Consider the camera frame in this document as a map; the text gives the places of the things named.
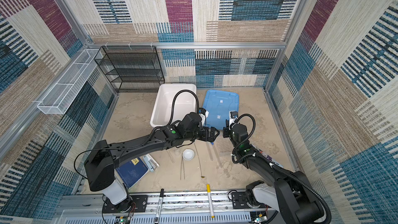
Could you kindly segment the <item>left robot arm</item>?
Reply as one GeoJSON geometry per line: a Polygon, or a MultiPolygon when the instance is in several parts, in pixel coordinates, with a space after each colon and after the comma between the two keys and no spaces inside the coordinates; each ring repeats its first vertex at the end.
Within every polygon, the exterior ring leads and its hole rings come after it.
{"type": "Polygon", "coordinates": [[[92,192],[109,188],[115,181],[115,169],[132,159],[155,152],[181,147],[185,141],[196,140],[213,143],[220,132],[215,127],[205,127],[202,117],[191,112],[170,124],[155,127],[148,135],[129,141],[108,144],[97,142],[84,162],[86,177],[92,192]]]}

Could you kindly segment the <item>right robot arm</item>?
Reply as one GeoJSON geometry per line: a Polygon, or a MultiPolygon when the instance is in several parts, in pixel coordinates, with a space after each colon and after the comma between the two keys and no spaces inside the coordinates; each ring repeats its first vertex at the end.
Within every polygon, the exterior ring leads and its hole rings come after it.
{"type": "Polygon", "coordinates": [[[249,142],[247,127],[240,123],[228,124],[223,129],[233,145],[232,161],[259,174],[273,186],[279,212],[287,224],[314,224],[324,217],[323,224],[332,221],[331,210],[302,172],[283,169],[267,158],[249,142]]]}

